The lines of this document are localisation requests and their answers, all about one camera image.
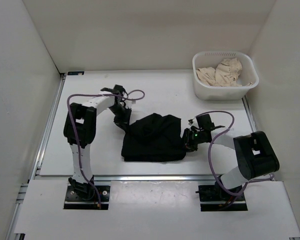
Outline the white front cover board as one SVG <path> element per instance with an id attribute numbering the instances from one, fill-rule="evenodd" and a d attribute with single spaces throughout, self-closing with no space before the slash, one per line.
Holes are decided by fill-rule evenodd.
<path id="1" fill-rule="evenodd" d="M 202 212 L 198 184 L 111 183 L 107 210 L 64 209 L 63 180 L 32 180 L 15 233 L 27 240 L 288 240 L 300 237 L 284 185 L 251 184 L 246 211 Z"/>

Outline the beige trousers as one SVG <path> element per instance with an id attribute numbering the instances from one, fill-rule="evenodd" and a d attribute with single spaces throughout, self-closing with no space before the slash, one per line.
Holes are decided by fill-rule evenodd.
<path id="1" fill-rule="evenodd" d="M 207 86 L 242 87 L 238 83 L 242 70 L 242 63 L 237 58 L 225 58 L 216 68 L 198 68 L 196 69 L 196 74 L 198 79 Z"/>

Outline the dark blue label sticker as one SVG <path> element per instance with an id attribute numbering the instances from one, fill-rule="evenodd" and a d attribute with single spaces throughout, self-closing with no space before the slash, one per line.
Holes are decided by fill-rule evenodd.
<path id="1" fill-rule="evenodd" d="M 68 71 L 67 72 L 68 76 L 82 76 L 84 74 L 85 74 L 84 71 Z"/>

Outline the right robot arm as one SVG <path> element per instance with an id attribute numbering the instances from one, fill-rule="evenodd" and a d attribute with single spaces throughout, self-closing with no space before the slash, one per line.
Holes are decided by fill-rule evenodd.
<path id="1" fill-rule="evenodd" d="M 190 127 L 183 132 L 183 148 L 186 152 L 195 152 L 198 146 L 208 143 L 207 159 L 215 179 L 213 190 L 204 191 L 207 197 L 216 196 L 220 200 L 243 195 L 250 183 L 264 181 L 265 175 L 271 180 L 273 173 L 280 168 L 279 160 L 263 131 L 243 135 L 233 129 L 235 117 L 229 114 L 231 122 L 228 127 L 216 126 L 210 117 L 211 112 L 196 115 L 188 121 Z M 229 172 L 217 175 L 212 162 L 213 145 L 221 145 L 235 151 L 237 166 Z"/>

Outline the white plastic laundry basket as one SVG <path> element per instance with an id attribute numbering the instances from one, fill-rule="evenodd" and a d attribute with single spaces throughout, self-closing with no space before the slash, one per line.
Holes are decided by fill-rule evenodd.
<path id="1" fill-rule="evenodd" d="M 237 51 L 202 51 L 192 58 L 193 88 L 201 100 L 239 100 L 259 84 L 251 58 Z"/>

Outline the front aluminium rail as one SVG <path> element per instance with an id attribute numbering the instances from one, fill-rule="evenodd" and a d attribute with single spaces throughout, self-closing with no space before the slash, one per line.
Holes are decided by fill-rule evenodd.
<path id="1" fill-rule="evenodd" d="M 110 181 L 215 181 L 212 175 L 94 175 L 97 182 Z"/>

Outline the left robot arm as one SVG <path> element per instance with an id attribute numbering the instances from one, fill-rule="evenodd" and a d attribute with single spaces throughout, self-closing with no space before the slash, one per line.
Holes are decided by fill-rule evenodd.
<path id="1" fill-rule="evenodd" d="M 85 103 L 70 103 L 74 96 L 67 99 L 68 113 L 63 129 L 73 160 L 73 175 L 68 182 L 84 201 L 97 200 L 100 204 L 101 194 L 94 183 L 90 157 L 90 146 L 97 132 L 97 116 L 109 109 L 114 114 L 114 124 L 126 132 L 132 112 L 126 103 L 129 94 L 123 86 L 116 84 L 113 88 L 102 88 L 97 95 L 90 95 L 90 100 Z"/>

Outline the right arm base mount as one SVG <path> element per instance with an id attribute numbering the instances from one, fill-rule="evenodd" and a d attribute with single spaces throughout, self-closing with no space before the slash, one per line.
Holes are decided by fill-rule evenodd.
<path id="1" fill-rule="evenodd" d="M 233 196 L 217 183 L 199 185 L 195 192 L 199 196 L 201 212 L 245 212 L 248 210 L 244 193 Z"/>

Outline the black trousers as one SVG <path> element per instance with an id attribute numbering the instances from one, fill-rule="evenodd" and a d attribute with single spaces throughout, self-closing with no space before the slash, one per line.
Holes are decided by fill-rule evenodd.
<path id="1" fill-rule="evenodd" d="M 153 113 L 132 123 L 123 138 L 121 156 L 126 162 L 183 160 L 186 151 L 181 138 L 181 119 Z"/>

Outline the left aluminium rail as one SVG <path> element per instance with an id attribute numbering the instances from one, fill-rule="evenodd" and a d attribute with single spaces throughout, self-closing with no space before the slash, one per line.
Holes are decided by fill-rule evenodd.
<path id="1" fill-rule="evenodd" d="M 14 207 L 14 211 L 13 211 L 13 215 L 12 215 L 12 219 L 10 221 L 6 236 L 5 236 L 5 240 L 23 240 L 25 238 L 25 234 L 24 233 L 14 233 L 14 229 L 16 227 L 16 223 L 22 208 L 22 204 L 24 201 L 24 198 L 26 196 L 26 192 L 27 192 L 27 188 L 29 185 L 30 180 L 34 180 L 36 178 L 37 175 L 37 171 L 41 169 L 42 166 L 42 161 L 44 158 L 44 154 L 46 151 L 46 147 L 48 144 L 48 139 L 50 136 L 50 132 L 52 129 L 52 125 L 53 125 L 53 121 L 56 115 L 56 111 L 58 108 L 58 104 L 60 101 L 60 97 L 62 94 L 62 90 L 64 87 L 64 83 L 66 80 L 66 76 L 67 73 L 61 73 L 60 74 L 60 81 L 58 84 L 58 88 L 56 90 L 56 94 L 55 97 L 53 99 L 52 102 L 52 107 L 50 109 L 48 118 L 47 118 L 47 122 L 45 124 L 45 128 L 42 134 L 42 138 L 39 144 L 39 147 L 36 151 L 35 157 L 33 159 L 33 163 L 32 163 L 32 168 L 30 170 L 30 174 L 29 177 L 27 179 L 26 183 L 22 183 L 20 185 L 19 191 L 18 191 L 18 195 L 17 195 L 17 199 L 15 201 L 15 207 Z"/>

